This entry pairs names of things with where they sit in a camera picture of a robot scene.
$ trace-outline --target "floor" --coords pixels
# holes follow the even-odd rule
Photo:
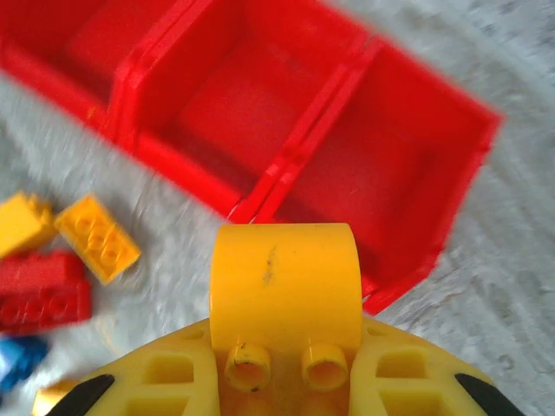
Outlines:
[[[525,414],[555,414],[555,2],[336,4],[507,116],[436,271],[378,319],[480,367]],[[95,288],[91,322],[49,335],[47,360],[5,400],[2,415],[15,416],[38,387],[208,316],[222,220],[2,75],[0,97],[0,199],[24,189],[63,207],[94,192],[144,248],[114,286]]]

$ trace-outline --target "blue lego brick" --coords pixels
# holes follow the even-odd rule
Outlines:
[[[48,344],[36,336],[0,340],[0,395],[28,379],[48,353]]]

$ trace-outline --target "yellow toy brick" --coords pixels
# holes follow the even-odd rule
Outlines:
[[[96,370],[100,393],[82,383],[51,416],[521,414],[476,368],[362,317],[357,273],[346,225],[225,226],[210,320]]]
[[[0,205],[0,258],[37,249],[57,230],[49,203],[22,192]]]
[[[131,237],[92,195],[62,212],[55,227],[102,284],[112,282],[140,256]]]

